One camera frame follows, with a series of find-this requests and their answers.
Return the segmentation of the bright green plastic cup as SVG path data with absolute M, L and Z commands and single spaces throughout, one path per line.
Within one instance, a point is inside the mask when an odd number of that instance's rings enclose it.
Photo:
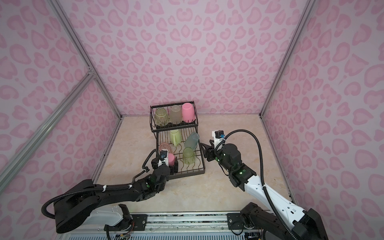
M 155 111 L 155 125 L 165 127 L 169 123 L 169 114 L 165 108 L 157 108 Z

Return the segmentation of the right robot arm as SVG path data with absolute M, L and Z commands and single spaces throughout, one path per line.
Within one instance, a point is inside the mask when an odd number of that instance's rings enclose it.
M 328 235 L 322 218 L 313 209 L 306 211 L 295 205 L 268 185 L 243 163 L 241 153 L 234 144 L 226 144 L 221 150 L 214 145 L 200 145 L 207 161 L 216 161 L 228 171 L 232 185 L 250 194 L 268 210 L 249 203 L 241 210 L 244 226 L 261 228 L 281 240 L 326 240 Z

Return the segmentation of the pale green textured cup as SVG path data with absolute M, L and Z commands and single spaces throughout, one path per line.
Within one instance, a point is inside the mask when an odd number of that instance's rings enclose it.
M 180 107 L 180 105 L 171 106 L 170 121 L 173 125 L 178 125 L 183 121 L 182 108 Z

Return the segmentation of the clear pink plastic cup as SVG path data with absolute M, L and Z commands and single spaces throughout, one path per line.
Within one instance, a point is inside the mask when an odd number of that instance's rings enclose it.
M 173 153 L 172 147 L 168 143 L 161 143 L 159 145 L 159 151 L 165 151 L 167 150 L 169 153 Z

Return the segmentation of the teal plastic cup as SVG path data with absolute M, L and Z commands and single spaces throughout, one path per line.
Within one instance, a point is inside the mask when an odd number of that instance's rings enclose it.
M 191 148 L 192 150 L 195 150 L 198 146 L 199 140 L 200 140 L 199 134 L 196 132 L 193 132 L 186 139 L 184 146 L 185 148 Z

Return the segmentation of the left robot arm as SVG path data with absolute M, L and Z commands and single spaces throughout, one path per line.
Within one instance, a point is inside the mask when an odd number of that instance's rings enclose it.
M 91 212 L 105 205 L 141 202 L 165 189 L 170 176 L 178 172 L 178 161 L 170 166 L 161 164 L 152 174 L 129 184 L 99 185 L 86 179 L 42 205 L 42 214 L 56 223 L 56 232 L 67 233 L 81 226 Z

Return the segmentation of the pale green mug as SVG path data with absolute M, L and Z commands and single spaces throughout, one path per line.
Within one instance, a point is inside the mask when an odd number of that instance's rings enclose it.
M 177 147 L 183 141 L 181 130 L 171 130 L 170 131 L 170 138 L 171 138 L 171 143 L 175 147 Z

